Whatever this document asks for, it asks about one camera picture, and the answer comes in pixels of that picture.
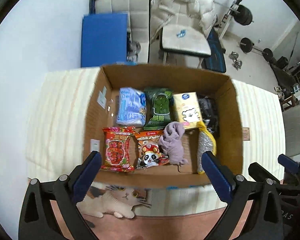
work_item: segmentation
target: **weight plate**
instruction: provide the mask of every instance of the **weight plate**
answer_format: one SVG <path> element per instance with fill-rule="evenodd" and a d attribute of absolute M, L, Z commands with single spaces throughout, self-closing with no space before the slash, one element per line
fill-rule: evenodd
<path fill-rule="evenodd" d="M 251 13 L 251 11 L 247 8 L 247 10 L 248 10 L 248 17 L 247 17 L 247 20 L 245 21 L 245 23 L 244 24 L 242 24 L 242 25 L 249 25 L 251 22 L 252 22 L 252 13 Z"/>
<path fill-rule="evenodd" d="M 236 52 L 231 52 L 230 55 L 229 55 L 229 58 L 232 59 L 232 60 L 237 60 L 239 57 L 239 54 L 236 53 Z"/>
<path fill-rule="evenodd" d="M 240 48 L 244 53 L 249 53 L 252 51 L 253 43 L 250 39 L 248 38 L 243 38 L 240 41 Z"/>
<path fill-rule="evenodd" d="M 268 62 L 273 58 L 272 50 L 269 48 L 265 48 L 262 52 L 262 55 L 265 58 L 265 60 Z"/>
<path fill-rule="evenodd" d="M 234 20 L 237 23 L 243 25 L 247 21 L 249 9 L 247 7 L 239 4 L 237 11 L 239 13 L 234 16 Z"/>

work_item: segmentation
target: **black weight plate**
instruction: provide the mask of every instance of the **black weight plate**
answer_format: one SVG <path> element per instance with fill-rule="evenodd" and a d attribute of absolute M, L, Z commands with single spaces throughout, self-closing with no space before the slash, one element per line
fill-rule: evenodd
<path fill-rule="evenodd" d="M 240 48 L 244 53 L 249 53 L 252 51 L 253 43 L 250 39 L 248 38 L 243 38 L 240 41 Z"/>
<path fill-rule="evenodd" d="M 265 58 L 265 60 L 268 62 L 273 58 L 272 50 L 269 48 L 265 48 L 262 52 L 262 55 Z"/>
<path fill-rule="evenodd" d="M 245 23 L 244 24 L 242 24 L 242 25 L 249 25 L 251 22 L 252 22 L 252 13 L 251 13 L 251 11 L 247 8 L 247 10 L 248 10 L 248 17 L 247 17 L 247 20 L 245 21 Z"/>
<path fill-rule="evenodd" d="M 239 4 L 237 11 L 239 12 L 239 14 L 236 14 L 234 16 L 234 20 L 237 23 L 243 25 L 247 21 L 249 9 Z"/>

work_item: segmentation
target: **cardboard box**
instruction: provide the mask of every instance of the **cardboard box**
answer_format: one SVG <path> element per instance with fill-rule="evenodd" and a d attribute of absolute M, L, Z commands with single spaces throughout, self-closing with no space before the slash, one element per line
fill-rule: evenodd
<path fill-rule="evenodd" d="M 138 90 L 145 87 L 165 87 L 172 89 L 174 93 L 197 92 L 215 98 L 220 123 L 220 137 L 216 139 L 217 158 L 234 174 L 242 173 L 242 127 L 236 91 L 230 78 L 212 71 L 176 66 L 110 65 L 101 68 L 87 109 L 84 159 L 90 153 L 91 139 L 100 141 L 100 153 L 104 157 L 102 128 L 118 126 L 116 115 L 121 87 L 133 87 Z M 105 96 L 104 107 L 101 106 L 102 95 Z M 95 181 L 143 188 L 182 188 L 208 184 L 209 180 L 205 174 L 196 173 L 198 130 L 187 131 L 182 141 L 189 165 L 180 167 L 179 171 L 176 165 L 169 164 L 136 170 L 134 173 L 100 170 Z M 138 147 L 135 137 L 130 140 L 129 155 L 131 162 L 136 165 Z"/>

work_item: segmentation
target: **green snack bag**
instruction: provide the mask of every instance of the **green snack bag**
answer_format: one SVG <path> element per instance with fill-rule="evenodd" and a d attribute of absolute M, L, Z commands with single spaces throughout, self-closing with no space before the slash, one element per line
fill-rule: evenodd
<path fill-rule="evenodd" d="M 144 130 L 164 129 L 168 123 L 171 123 L 170 101 L 172 90 L 167 88 L 146 88 L 146 99 L 150 109 L 150 120 L 144 126 Z"/>

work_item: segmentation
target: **blue mat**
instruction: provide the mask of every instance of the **blue mat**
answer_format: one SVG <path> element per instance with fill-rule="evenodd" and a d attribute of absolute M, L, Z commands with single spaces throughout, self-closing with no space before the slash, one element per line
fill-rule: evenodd
<path fill-rule="evenodd" d="M 126 13 L 90 14 L 82 20 L 81 67 L 127 61 Z"/>
<path fill-rule="evenodd" d="M 211 29 L 207 41 L 211 48 L 211 56 L 203 60 L 201 64 L 202 68 L 225 73 L 226 62 L 223 56 L 223 51 L 218 38 L 218 34 L 214 30 L 214 28 Z"/>

